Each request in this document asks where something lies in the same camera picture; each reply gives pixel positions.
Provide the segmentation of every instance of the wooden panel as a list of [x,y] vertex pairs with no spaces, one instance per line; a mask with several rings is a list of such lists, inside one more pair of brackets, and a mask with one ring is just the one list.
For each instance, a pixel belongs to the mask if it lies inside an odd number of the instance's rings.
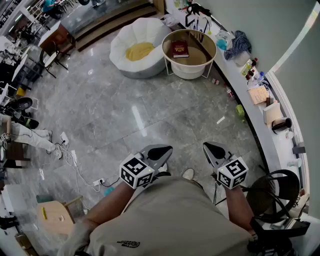
[[74,227],[74,220],[69,210],[58,201],[42,202],[36,208],[37,217],[48,232],[69,235]]
[[113,20],[106,25],[98,28],[84,39],[80,40],[76,43],[76,48],[79,52],[84,50],[89,45],[93,44],[94,42],[98,41],[99,39],[103,38],[104,36],[108,35],[109,33],[122,28],[125,25],[131,24],[138,18],[145,18],[155,15],[157,13],[156,9],[152,6],[145,7],[143,9],[136,10],[131,12],[127,15],[122,16],[116,20]]
[[151,4],[147,0],[138,0],[138,1],[126,4],[124,6],[121,6],[120,8],[112,11],[112,13],[108,13],[108,14],[96,19],[93,23],[89,24],[84,29],[79,31],[75,35],[74,38],[77,41],[79,41],[79,40],[83,39],[85,36],[87,36],[88,34],[90,34],[92,31],[94,31],[95,29],[102,27],[104,24],[119,18],[118,16],[123,16],[128,13],[132,13],[138,9],[141,9],[141,8],[144,8],[144,7],[147,7],[150,5]]

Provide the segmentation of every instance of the white wall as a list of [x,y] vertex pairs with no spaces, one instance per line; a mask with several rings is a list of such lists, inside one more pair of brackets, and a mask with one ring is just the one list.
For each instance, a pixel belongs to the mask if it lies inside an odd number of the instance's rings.
[[[0,216],[9,217],[8,212],[5,210],[2,197],[0,197]],[[11,227],[6,230],[0,229],[0,248],[7,256],[26,256],[26,253],[22,250],[15,238],[17,233],[18,232],[15,227]]]
[[316,0],[196,0],[229,31],[245,32],[268,72],[304,27]]
[[320,219],[320,17],[274,73],[295,113],[303,136],[310,177],[309,215]]
[[301,216],[302,221],[310,222],[305,235],[291,238],[292,246],[300,256],[309,256],[320,244],[320,219],[306,215]]

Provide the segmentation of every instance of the gray tile floor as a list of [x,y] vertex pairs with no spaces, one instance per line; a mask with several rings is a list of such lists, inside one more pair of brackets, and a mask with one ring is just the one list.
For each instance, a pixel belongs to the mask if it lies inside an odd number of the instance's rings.
[[[202,143],[216,141],[230,146],[249,166],[246,184],[252,184],[263,172],[262,160],[247,123],[235,114],[237,103],[228,98],[223,79],[212,69],[210,79],[200,77],[183,80],[166,72],[150,79],[133,80],[120,74],[109,59],[114,32],[83,52],[73,51],[61,66],[53,65],[54,79],[44,72],[29,97],[39,99],[34,117],[39,128],[53,130],[53,141],[65,132],[69,150],[75,150],[80,172],[88,183],[105,178],[109,185],[117,180],[119,164],[149,144],[169,144],[173,154],[168,161],[172,175],[180,176],[187,168],[195,170],[194,179],[203,185],[213,199],[215,182],[212,168],[202,151]],[[211,83],[212,78],[220,85]],[[9,169],[8,181],[23,186],[28,211],[18,215],[22,230],[39,254],[53,256],[65,241],[65,235],[46,232],[37,221],[36,195],[51,194],[60,202],[83,195],[84,203],[93,207],[104,189],[95,192],[85,186],[64,160],[52,158],[45,150],[28,147],[30,165],[25,169]],[[44,180],[40,179],[43,169]],[[219,188],[217,201],[224,198]],[[226,204],[220,204],[228,214]],[[76,220],[83,215],[83,206],[70,206]]]

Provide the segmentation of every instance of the cup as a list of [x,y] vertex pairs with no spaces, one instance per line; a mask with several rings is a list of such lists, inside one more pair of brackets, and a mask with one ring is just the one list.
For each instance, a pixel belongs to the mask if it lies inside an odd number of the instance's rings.
[[287,163],[287,165],[288,165],[289,167],[292,167],[292,166],[301,167],[301,165],[302,165],[302,160],[301,160],[301,158],[297,158],[297,159],[295,159],[295,160],[289,161],[289,162]]

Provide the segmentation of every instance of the small bottle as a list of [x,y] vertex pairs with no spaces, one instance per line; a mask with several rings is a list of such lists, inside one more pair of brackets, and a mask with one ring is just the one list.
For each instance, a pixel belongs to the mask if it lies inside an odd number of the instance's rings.
[[264,79],[264,75],[265,73],[260,72],[260,74],[256,74],[253,79],[249,79],[248,88],[256,87]]
[[248,71],[251,69],[251,65],[252,65],[252,61],[248,61],[245,65],[244,65],[244,68],[241,70],[241,74],[243,76],[246,76]]
[[226,84],[224,84],[224,86],[225,86],[226,93],[228,94],[230,100],[234,100],[235,99],[234,93],[231,91],[231,89]]
[[249,70],[248,74],[246,74],[245,78],[247,80],[249,80],[250,78],[252,78],[253,76],[255,75],[255,70],[252,69],[252,70]]
[[251,64],[252,68],[257,65],[257,62],[258,62],[258,58],[254,58],[252,60],[252,64]]

